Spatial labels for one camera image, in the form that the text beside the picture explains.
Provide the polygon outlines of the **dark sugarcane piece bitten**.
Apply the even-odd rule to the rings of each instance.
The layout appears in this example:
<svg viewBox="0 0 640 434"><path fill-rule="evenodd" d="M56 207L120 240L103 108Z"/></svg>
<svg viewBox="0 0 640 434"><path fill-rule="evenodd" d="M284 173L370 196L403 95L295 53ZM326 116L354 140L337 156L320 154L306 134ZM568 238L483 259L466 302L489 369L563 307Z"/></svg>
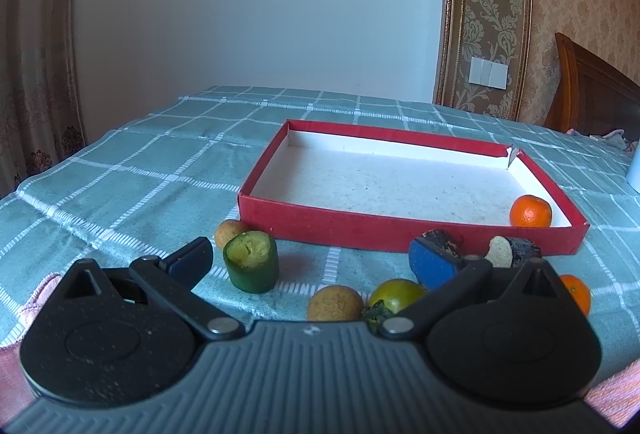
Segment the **dark sugarcane piece bitten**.
<svg viewBox="0 0 640 434"><path fill-rule="evenodd" d="M450 233L442 229L432 229L422 235L425 241L431 243L453 257L460 257L459 246Z"/></svg>

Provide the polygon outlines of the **green tomato with stem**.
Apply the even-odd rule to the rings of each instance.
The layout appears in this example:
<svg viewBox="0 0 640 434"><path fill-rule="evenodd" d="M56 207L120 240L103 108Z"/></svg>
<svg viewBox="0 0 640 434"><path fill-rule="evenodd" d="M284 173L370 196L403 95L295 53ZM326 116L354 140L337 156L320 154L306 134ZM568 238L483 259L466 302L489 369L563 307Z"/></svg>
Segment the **green tomato with stem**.
<svg viewBox="0 0 640 434"><path fill-rule="evenodd" d="M382 322L419 301L427 292L426 287L411 280L387 280L373 291L361 318L375 333Z"/></svg>

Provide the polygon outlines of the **brown longan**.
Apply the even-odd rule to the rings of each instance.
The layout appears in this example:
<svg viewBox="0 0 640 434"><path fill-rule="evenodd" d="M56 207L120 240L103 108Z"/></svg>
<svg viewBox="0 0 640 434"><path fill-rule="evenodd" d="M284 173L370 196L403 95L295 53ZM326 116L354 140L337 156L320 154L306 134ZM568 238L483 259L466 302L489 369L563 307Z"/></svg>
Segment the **brown longan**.
<svg viewBox="0 0 640 434"><path fill-rule="evenodd" d="M214 232L214 241L219 250L223 250L229 241L248 230L247 224L237 219L224 220Z"/></svg>
<svg viewBox="0 0 640 434"><path fill-rule="evenodd" d="M361 318L364 304L361 296L344 285L328 285L309 301L309 321L354 321Z"/></svg>

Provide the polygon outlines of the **green cucumber chunk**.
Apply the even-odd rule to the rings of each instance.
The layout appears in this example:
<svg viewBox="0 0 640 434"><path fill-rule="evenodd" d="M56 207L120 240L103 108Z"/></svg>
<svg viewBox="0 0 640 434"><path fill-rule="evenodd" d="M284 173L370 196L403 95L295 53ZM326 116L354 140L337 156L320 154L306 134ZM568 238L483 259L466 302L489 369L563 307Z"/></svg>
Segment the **green cucumber chunk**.
<svg viewBox="0 0 640 434"><path fill-rule="evenodd" d="M274 288L279 279L277 243L259 230L242 232L222 251L231 283L239 290L262 294Z"/></svg>

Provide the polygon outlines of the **orange mandarin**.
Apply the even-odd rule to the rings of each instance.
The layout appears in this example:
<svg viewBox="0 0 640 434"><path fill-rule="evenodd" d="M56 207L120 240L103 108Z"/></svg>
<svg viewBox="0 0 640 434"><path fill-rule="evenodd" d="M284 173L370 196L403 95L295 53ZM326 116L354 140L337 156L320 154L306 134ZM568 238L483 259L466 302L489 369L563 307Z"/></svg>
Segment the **orange mandarin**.
<svg viewBox="0 0 640 434"><path fill-rule="evenodd" d="M510 208L510 224L519 228L548 228L552 224L550 204L531 194L518 197Z"/></svg>
<svg viewBox="0 0 640 434"><path fill-rule="evenodd" d="M575 303L585 316L588 316L591 309L591 292L582 280L573 275L561 275L561 281L570 292Z"/></svg>

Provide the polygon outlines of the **brown longan front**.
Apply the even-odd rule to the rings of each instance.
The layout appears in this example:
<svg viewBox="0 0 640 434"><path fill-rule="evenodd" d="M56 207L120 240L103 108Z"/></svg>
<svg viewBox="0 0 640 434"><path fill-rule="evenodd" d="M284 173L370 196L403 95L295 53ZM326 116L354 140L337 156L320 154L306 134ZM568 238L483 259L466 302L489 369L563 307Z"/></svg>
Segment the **brown longan front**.
<svg viewBox="0 0 640 434"><path fill-rule="evenodd" d="M309 301L309 321L354 321L361 318L364 304L361 296L344 285L328 285Z"/></svg>

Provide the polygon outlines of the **red shallow cardboard tray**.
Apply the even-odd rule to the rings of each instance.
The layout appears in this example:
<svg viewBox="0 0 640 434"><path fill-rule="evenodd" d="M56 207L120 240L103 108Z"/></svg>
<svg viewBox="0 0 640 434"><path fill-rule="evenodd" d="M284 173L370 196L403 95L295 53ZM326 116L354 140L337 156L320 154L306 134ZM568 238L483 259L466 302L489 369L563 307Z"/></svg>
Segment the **red shallow cardboard tray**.
<svg viewBox="0 0 640 434"><path fill-rule="evenodd" d="M552 208L548 228L512 227L513 202ZM544 255L572 255L589 229L566 193L516 146L373 126L288 120L238 194L244 223L275 238L405 253L442 229L462 253L496 235L526 238Z"/></svg>

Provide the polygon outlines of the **patterned curtain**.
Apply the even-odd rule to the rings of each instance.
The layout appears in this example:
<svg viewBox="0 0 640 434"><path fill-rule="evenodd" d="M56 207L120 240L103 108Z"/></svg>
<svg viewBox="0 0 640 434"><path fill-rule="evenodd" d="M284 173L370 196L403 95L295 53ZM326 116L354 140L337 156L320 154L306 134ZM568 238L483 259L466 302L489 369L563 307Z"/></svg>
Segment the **patterned curtain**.
<svg viewBox="0 0 640 434"><path fill-rule="evenodd" d="M72 0L1 0L1 192L85 146Z"/></svg>

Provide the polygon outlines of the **white electric kettle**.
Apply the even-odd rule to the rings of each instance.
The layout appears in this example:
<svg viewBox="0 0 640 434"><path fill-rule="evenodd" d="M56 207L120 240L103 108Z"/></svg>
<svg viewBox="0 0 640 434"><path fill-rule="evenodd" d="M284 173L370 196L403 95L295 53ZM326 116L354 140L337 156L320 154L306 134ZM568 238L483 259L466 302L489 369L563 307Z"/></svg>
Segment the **white electric kettle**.
<svg viewBox="0 0 640 434"><path fill-rule="evenodd" d="M634 151L626 174L626 183L634 191L640 193L640 149Z"/></svg>

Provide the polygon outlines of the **wooden headboard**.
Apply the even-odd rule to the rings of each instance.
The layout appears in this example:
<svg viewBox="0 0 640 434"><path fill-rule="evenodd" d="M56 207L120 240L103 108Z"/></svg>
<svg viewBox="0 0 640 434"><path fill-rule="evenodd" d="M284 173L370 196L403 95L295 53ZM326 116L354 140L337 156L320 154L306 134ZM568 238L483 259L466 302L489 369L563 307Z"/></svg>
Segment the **wooden headboard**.
<svg viewBox="0 0 640 434"><path fill-rule="evenodd" d="M561 77L544 127L596 136L623 131L638 140L639 85L568 36L556 33L555 42Z"/></svg>

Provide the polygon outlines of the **white wall switch plate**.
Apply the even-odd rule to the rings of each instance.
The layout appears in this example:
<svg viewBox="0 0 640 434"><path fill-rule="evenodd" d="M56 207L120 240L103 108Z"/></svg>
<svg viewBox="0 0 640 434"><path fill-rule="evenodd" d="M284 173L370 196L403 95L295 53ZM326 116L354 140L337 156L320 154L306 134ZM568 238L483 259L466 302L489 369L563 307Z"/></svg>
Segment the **white wall switch plate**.
<svg viewBox="0 0 640 434"><path fill-rule="evenodd" d="M508 66L473 56L470 64L469 83L506 90L506 86L508 86Z"/></svg>

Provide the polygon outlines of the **gold ornate wall frame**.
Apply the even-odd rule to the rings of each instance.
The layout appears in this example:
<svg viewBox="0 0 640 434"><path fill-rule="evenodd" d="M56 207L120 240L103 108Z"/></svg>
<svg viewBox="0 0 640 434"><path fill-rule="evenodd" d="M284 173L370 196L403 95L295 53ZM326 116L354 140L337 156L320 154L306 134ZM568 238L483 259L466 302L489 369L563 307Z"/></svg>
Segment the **gold ornate wall frame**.
<svg viewBox="0 0 640 434"><path fill-rule="evenodd" d="M515 120L521 111L532 0L444 0L434 101ZM506 67L506 87L471 80L472 60Z"/></svg>

